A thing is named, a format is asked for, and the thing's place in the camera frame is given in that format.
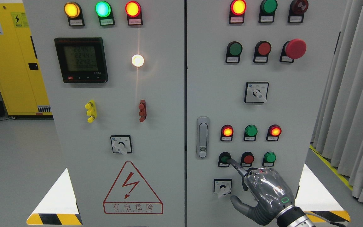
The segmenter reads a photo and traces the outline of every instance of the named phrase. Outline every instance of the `transparent protective cover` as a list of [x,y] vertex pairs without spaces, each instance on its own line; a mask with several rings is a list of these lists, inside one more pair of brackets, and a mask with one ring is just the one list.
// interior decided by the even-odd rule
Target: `transparent protective cover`
[[256,198],[258,205],[277,215],[285,207],[295,204],[295,197],[279,173],[273,168],[249,171],[244,182]]

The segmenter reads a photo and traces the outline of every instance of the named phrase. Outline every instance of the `robotic hand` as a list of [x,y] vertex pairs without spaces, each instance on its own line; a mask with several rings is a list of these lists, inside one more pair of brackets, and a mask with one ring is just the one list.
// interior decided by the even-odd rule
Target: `robotic hand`
[[227,162],[242,176],[244,190],[250,189],[258,202],[256,207],[251,207],[235,195],[231,196],[234,208],[240,213],[260,225],[267,225],[276,218],[279,227],[314,227],[306,214],[295,207],[291,189],[273,168],[246,171],[233,159]]

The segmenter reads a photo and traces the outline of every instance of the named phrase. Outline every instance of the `gray floor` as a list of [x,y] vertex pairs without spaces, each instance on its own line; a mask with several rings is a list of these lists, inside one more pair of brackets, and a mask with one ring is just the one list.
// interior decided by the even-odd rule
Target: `gray floor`
[[[306,164],[349,212],[349,227],[363,226],[363,204],[309,150]],[[0,122],[0,227],[27,226],[26,219],[64,171],[52,120]]]

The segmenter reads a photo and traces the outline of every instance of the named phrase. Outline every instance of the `lightning bolt symbol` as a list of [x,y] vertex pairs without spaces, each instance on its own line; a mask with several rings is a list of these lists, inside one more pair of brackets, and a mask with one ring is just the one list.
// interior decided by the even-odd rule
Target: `lightning bolt symbol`
[[133,182],[133,183],[129,183],[127,184],[128,180],[132,177],[132,175],[134,175],[133,172],[130,172],[130,174],[128,174],[128,177],[127,179],[124,181],[122,187],[125,187],[125,186],[128,186],[128,185],[131,185],[131,184],[134,184],[134,186],[131,188],[130,192],[128,192],[127,194],[125,194],[125,197],[124,199],[127,199],[129,196],[130,196],[130,193],[132,192],[132,190],[134,190],[134,188],[137,186],[137,184],[139,183],[139,181],[137,182]]

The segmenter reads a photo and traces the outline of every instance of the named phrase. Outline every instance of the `green indicator light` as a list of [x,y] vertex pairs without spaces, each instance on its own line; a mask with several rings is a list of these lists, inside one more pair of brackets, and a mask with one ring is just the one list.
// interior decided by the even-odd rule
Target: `green indicator light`
[[264,159],[265,159],[267,162],[275,162],[275,160],[277,159],[277,157],[275,156],[274,152],[267,152],[267,153],[264,155]]
[[276,0],[264,0],[261,3],[261,10],[266,14],[270,14],[277,10],[277,6],[278,4]]
[[95,9],[99,17],[107,17],[111,13],[110,5],[105,1],[98,2]]
[[221,158],[221,162],[225,162],[226,163],[226,162],[228,162],[229,159],[231,159],[231,157],[224,156],[224,157]]
[[229,53],[231,55],[237,56],[242,52],[242,45],[239,43],[234,43],[229,47]]
[[282,203],[287,203],[287,202],[289,202],[289,198],[288,197],[284,197],[284,198],[281,199],[281,202]]
[[246,135],[248,135],[250,137],[253,137],[253,136],[257,135],[256,126],[254,126],[254,125],[247,126],[246,129],[245,129],[245,133],[246,133]]

